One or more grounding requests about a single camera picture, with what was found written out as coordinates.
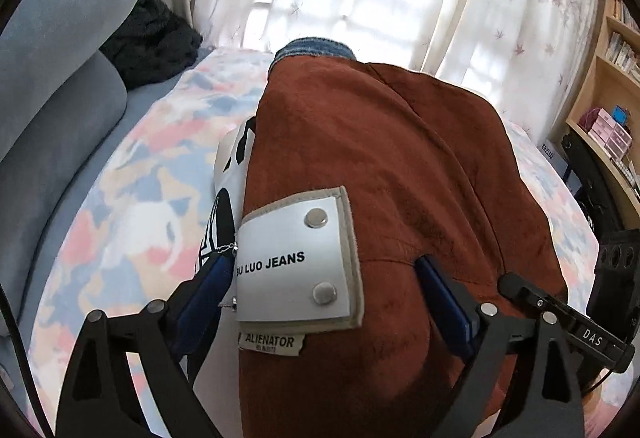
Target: metal screw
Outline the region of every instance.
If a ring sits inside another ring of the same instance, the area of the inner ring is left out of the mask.
[[[234,312],[238,310],[238,301],[236,300],[236,296],[231,298],[231,302],[219,302],[218,308],[231,308]]]
[[[338,297],[335,286],[326,281],[316,284],[311,295],[313,296],[315,303],[320,306],[331,304],[335,301],[336,297]]]
[[[160,313],[164,310],[164,301],[161,299],[155,299],[146,305],[146,311],[149,313]]]
[[[322,209],[311,209],[305,216],[305,225],[311,228],[321,228],[326,225],[329,216]]]
[[[542,319],[547,324],[556,324],[558,322],[558,317],[556,317],[556,314],[551,312],[544,312],[542,314]]]
[[[91,323],[97,323],[102,318],[102,310],[93,310],[89,312],[86,319]]]
[[[489,317],[498,315],[498,307],[495,304],[491,303],[482,303],[482,305],[480,306],[480,311],[484,315],[488,315]]]

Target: book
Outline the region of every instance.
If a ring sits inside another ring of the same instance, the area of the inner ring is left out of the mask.
[[[640,28],[638,28],[638,24],[634,20],[631,15],[631,12],[626,7],[626,4],[622,0],[614,0],[613,5],[613,17],[615,17],[618,21],[624,23],[626,26],[635,30],[636,32],[640,32]]]
[[[622,68],[626,73],[631,71],[631,68],[636,64],[636,54],[633,50],[629,52],[629,59],[625,63],[625,66]]]
[[[614,60],[614,54],[617,57],[617,48],[620,46],[620,41],[622,40],[622,36],[618,32],[614,32],[611,34],[611,39],[609,41],[609,47],[607,48],[607,53],[605,55],[605,59],[607,61]]]
[[[632,66],[629,75],[640,84],[640,66],[637,63]]]
[[[622,68],[622,63],[624,62],[626,55],[629,53],[629,50],[631,50],[631,46],[629,46],[629,44],[627,44],[626,42],[622,43],[622,49],[620,50],[620,53],[618,54],[618,57],[614,62],[616,66]]]

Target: black speaker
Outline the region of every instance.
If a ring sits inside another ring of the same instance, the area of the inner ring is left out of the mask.
[[[640,320],[640,230],[621,230],[600,242],[587,315],[631,342]]]
[[[602,238],[609,232],[625,228],[607,181],[593,151],[575,132],[570,131],[565,135],[562,139],[562,148],[569,166],[582,184],[577,197],[578,204],[587,211],[587,219],[593,225],[593,232],[601,243]]]

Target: alienator label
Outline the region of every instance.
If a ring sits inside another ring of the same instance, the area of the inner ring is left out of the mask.
[[[297,357],[305,342],[304,335],[269,335],[240,332],[238,347],[271,355]]]

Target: bookshelf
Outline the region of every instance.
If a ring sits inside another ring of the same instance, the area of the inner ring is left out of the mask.
[[[640,83],[606,59],[609,39],[614,32],[620,34],[636,55],[640,56],[640,33],[615,18],[614,2],[615,0],[605,0],[604,20],[598,34],[593,60],[566,124],[588,144],[599,160],[625,228],[640,228],[640,201],[622,173],[609,160],[607,153],[578,126],[581,116],[591,108],[604,108],[609,113],[615,106],[629,110],[627,125],[634,143],[628,156],[634,162],[636,170],[640,169]]]

